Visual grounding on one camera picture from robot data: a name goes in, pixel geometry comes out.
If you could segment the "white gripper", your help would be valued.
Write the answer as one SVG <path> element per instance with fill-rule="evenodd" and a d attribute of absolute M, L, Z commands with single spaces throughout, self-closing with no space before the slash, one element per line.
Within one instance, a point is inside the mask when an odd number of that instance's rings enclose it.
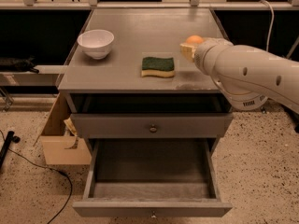
<path fill-rule="evenodd" d="M 196 44 L 181 43 L 181 54 L 205 75 L 210 75 L 217 57 L 233 44 L 223 38 L 208 38 L 198 47 Z"/>

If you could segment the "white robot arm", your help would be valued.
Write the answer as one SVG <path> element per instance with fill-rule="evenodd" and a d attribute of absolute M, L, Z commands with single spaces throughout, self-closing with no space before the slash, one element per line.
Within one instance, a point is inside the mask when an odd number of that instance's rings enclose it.
<path fill-rule="evenodd" d="M 299 62 L 223 38 L 184 42 L 180 52 L 212 79 L 232 107 L 248 111 L 272 99 L 299 113 Z"/>

